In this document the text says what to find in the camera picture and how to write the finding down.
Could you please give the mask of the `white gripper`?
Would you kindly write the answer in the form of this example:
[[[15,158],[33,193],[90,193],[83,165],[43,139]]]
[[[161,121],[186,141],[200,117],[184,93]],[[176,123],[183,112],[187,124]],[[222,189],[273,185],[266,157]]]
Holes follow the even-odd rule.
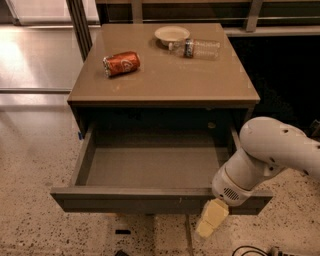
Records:
[[[216,199],[205,204],[195,229],[195,233],[203,239],[210,237],[223,223],[229,215],[228,206],[242,205],[252,196],[253,191],[244,190],[236,185],[228,176],[224,164],[213,177],[212,193]]]

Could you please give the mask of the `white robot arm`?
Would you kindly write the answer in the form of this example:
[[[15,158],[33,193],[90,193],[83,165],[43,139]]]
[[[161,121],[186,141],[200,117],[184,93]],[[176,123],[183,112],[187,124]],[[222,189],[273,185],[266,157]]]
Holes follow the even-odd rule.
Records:
[[[200,238],[210,237],[232,207],[242,205],[258,185],[287,168],[320,180],[320,142],[294,126],[270,117],[252,118],[242,126],[239,143],[213,177],[214,198],[205,204],[195,229]]]

